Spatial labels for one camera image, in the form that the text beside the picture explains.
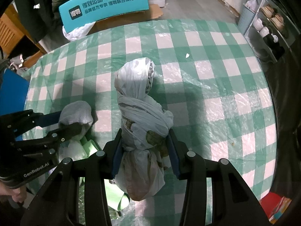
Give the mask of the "person left hand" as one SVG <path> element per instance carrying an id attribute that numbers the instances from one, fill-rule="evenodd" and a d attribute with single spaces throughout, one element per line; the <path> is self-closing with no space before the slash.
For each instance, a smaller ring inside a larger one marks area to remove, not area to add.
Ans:
<path id="1" fill-rule="evenodd" d="M 0 195 L 11 196 L 14 202 L 23 203 L 27 198 L 26 186 L 10 189 L 5 184 L 0 184 Z"/>

